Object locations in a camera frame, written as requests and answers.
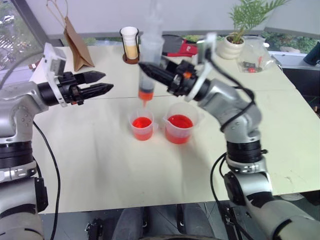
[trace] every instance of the brown paper bag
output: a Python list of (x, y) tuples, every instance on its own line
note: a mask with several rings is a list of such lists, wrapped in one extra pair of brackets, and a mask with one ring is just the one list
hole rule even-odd
[(64, 18), (64, 21), (65, 28), (63, 34), (73, 54), (74, 71), (79, 71), (82, 66), (94, 67), (95, 65), (91, 59), (87, 45), (81, 36), (76, 33), (74, 26), (72, 26), (67, 16)]
[[(51, 4), (53, 9), (55, 9), (55, 12), (57, 14), (55, 14), (52, 11), (49, 4)], [(46, 7), (51, 12), (51, 14), (55, 17), (58, 23), (64, 28), (64, 32), (63, 32), (64, 37), (68, 42), (73, 54), (74, 71), (75, 72), (79, 71), (79, 69), (82, 68), (82, 66), (94, 67), (95, 65), (92, 62), (87, 45), (82, 40), (82, 38), (76, 33), (74, 26), (72, 26), (68, 18), (67, 0), (65, 0), (65, 7), (66, 7), (65, 17), (57, 4), (57, 0), (46, 0)]]

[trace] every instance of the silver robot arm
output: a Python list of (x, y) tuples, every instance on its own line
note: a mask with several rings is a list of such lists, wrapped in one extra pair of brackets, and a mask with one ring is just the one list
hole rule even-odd
[(98, 83), (105, 74), (63, 72), (64, 53), (46, 43), (44, 70), (48, 82), (25, 82), (0, 89), (0, 240), (43, 240), (38, 212), (48, 206), (47, 189), (32, 155), (33, 120), (49, 106), (81, 105), (108, 92), (113, 85)]
[(262, 156), (258, 130), (262, 116), (257, 106), (247, 107), (249, 102), (239, 96), (235, 87), (217, 79), (206, 79), (212, 66), (205, 55), (215, 49), (215, 39), (214, 34), (207, 35), (198, 48), (198, 63), (204, 63), (200, 72), (186, 61), (175, 64), (165, 58), (161, 66), (148, 62), (140, 62), (139, 66), (149, 77), (166, 85), (169, 93), (186, 96), (187, 102), (198, 101), (200, 108), (218, 120), (226, 140), (226, 163), (230, 169), (223, 177), (228, 197), (248, 208), (268, 239), (318, 239), (319, 221), (295, 205), (272, 196), (266, 160)]

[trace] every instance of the window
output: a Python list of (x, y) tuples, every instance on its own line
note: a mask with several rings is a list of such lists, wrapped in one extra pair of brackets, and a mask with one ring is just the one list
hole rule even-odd
[[(65, 38), (61, 39), (64, 46), (69, 46)], [(121, 37), (84, 37), (87, 46), (122, 45)]]
[(268, 31), (264, 31), (261, 36), (270, 45), (268, 51), (308, 54), (318, 42), (318, 39), (311, 37)]
[[(41, 49), (11, 1), (0, 0), (0, 70), (11, 68), (16, 61)], [(34, 56), (21, 65), (33, 64), (39, 59)]]

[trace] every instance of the white table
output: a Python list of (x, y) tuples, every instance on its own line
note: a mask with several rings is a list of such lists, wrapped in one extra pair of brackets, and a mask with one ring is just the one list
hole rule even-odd
[[(218, 122), (198, 108), (205, 117), (189, 143), (168, 142), (163, 134), (162, 117), (171, 104), (183, 98), (168, 96), (165, 88), (158, 84), (148, 108), (153, 111), (160, 129), (148, 141), (136, 140), (127, 116), (142, 105), (137, 98), (137, 66), (117, 61), (121, 58), (121, 49), (117, 47), (90, 47), (89, 50), (95, 70), (105, 68), (107, 82), (114, 83), (114, 89), (99, 99), (86, 100), (82, 106), (56, 105), (35, 117), (59, 166), (59, 212), (212, 201), (210, 170), (218, 156), (226, 151)], [(71, 69), (71, 62), (69, 58), (67, 70)], [(224, 68), (230, 65), (230, 72), (236, 75), (235, 62), (218, 59), (218, 63)], [(40, 67), (32, 79), (43, 82), (41, 74)], [(261, 143), (269, 150), (266, 160), (273, 194), (319, 189), (318, 117), (278, 68), (236, 76), (246, 87), (255, 90), (256, 102), (263, 114)], [(49, 206), (44, 213), (53, 213), (56, 173), (36, 130), (33, 153), (48, 190)], [(219, 174), (215, 174), (214, 182), (218, 198), (228, 199)]]

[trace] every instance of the red liquid in cup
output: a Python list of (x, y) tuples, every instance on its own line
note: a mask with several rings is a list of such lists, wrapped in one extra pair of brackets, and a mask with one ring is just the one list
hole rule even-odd
[[(193, 127), (194, 125), (188, 117), (181, 114), (172, 115), (171, 117), (168, 118), (168, 121), (172, 123), (172, 125), (181, 129), (188, 129)], [(167, 131), (167, 129), (165, 129), (165, 137), (174, 144), (184, 144), (188, 142), (190, 135), (185, 137), (177, 137), (177, 136), (171, 135)]]
[[(136, 118), (132, 125), (136, 128), (142, 129), (142, 128), (146, 128), (151, 124), (151, 120), (147, 117), (141, 116)], [(144, 140), (148, 140), (149, 138), (151, 138), (153, 133), (153, 130), (151, 129), (150, 132), (146, 133), (146, 134), (138, 134), (133, 132), (134, 136), (136, 139), (140, 140), (140, 141), (144, 141)]]

